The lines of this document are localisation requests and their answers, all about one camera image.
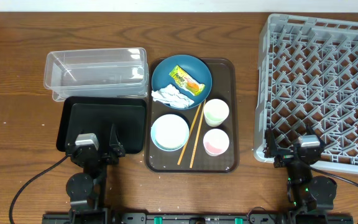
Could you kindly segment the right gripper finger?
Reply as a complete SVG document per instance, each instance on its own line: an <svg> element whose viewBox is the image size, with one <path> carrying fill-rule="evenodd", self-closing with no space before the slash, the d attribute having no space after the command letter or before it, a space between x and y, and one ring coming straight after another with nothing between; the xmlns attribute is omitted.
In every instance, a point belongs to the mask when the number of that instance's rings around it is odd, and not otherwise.
<svg viewBox="0 0 358 224"><path fill-rule="evenodd" d="M306 125L306 135L307 140L319 140L319 136L315 133L313 128L310 125Z"/></svg>
<svg viewBox="0 0 358 224"><path fill-rule="evenodd" d="M278 147L275 140L274 133L271 128L266 130L266 149L264 154L266 156L276 156L278 154Z"/></svg>

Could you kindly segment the light blue bowl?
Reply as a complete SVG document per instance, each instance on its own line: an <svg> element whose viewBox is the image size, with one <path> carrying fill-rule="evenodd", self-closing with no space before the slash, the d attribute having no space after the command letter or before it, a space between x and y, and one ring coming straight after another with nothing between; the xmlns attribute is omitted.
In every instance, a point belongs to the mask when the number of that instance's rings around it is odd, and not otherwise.
<svg viewBox="0 0 358 224"><path fill-rule="evenodd" d="M181 116L165 114L152 124L151 140L163 151L176 151L185 145L189 130L188 123Z"/></svg>

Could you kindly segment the white cup pink inside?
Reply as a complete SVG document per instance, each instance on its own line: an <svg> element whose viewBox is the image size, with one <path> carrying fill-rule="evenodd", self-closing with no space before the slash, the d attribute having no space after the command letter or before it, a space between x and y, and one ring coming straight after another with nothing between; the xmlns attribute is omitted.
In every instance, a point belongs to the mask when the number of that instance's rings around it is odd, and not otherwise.
<svg viewBox="0 0 358 224"><path fill-rule="evenodd" d="M211 129L203 137L203 146L210 156L219 156L229 148L229 136L221 129Z"/></svg>

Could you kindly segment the white cup green inside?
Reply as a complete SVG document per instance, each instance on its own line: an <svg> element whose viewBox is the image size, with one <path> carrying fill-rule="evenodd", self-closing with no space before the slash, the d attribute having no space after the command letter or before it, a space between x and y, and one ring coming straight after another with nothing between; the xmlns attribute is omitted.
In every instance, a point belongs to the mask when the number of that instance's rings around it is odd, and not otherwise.
<svg viewBox="0 0 358 224"><path fill-rule="evenodd" d="M212 99L205 104L203 114L207 125L217 127L229 116L229 106L223 100Z"/></svg>

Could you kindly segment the white tissue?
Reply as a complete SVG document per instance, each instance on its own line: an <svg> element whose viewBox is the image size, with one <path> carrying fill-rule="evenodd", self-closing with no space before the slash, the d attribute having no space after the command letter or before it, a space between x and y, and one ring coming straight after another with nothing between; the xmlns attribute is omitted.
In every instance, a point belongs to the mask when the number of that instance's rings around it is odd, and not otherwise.
<svg viewBox="0 0 358 224"><path fill-rule="evenodd" d="M157 91L152 91L152 99L166 104L176 109L186 109L194 104L194 101L180 91L172 84L167 85Z"/></svg>

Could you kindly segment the blue plate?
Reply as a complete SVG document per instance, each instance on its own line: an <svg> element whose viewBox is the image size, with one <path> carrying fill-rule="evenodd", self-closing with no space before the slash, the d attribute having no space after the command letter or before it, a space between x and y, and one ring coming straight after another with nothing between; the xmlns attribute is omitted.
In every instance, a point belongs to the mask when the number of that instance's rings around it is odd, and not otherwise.
<svg viewBox="0 0 358 224"><path fill-rule="evenodd" d="M198 83L205 84L204 90L198 96L193 96L189 91L180 88L169 75L176 65L184 69L184 71ZM191 55L174 55L159 62L151 76L151 87L153 91L165 88L169 84L172 84L181 94L186 95L189 99L194 101L194 103L188 107L188 109L191 109L198 106L208 97L212 89L213 79L209 68L202 60Z"/></svg>

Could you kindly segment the yellow snack wrapper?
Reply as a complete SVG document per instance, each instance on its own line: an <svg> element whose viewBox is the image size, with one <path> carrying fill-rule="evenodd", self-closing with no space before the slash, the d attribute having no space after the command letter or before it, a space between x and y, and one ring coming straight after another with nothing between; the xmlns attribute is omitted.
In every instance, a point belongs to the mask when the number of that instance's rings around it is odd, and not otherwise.
<svg viewBox="0 0 358 224"><path fill-rule="evenodd" d="M176 65L169 75L174 79L175 83L185 91L190 92L193 96L198 96L205 88L205 84L199 83L191 75L189 75L179 65Z"/></svg>

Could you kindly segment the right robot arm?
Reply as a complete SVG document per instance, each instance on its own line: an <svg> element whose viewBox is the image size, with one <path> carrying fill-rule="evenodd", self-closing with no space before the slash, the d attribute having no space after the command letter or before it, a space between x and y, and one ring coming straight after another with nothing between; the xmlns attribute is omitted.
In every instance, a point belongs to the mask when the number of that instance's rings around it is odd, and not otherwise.
<svg viewBox="0 0 358 224"><path fill-rule="evenodd" d="M325 142L307 127L289 149L280 149L271 129L267 132L265 157L274 158L275 168L287 169L288 199L306 212L332 210L337 183L325 176L314 176L311 166L321 159Z"/></svg>

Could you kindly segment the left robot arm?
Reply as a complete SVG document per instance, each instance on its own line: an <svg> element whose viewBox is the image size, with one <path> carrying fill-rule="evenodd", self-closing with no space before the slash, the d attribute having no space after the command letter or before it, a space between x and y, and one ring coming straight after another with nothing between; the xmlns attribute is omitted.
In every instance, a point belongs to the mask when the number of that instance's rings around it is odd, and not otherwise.
<svg viewBox="0 0 358 224"><path fill-rule="evenodd" d="M116 165L126 155L116 125L111 126L108 145L102 147L95 133L79 134L68 146L66 155L83 168L69 178L66 191L74 214L97 210L103 202L102 185L106 183L107 166Z"/></svg>

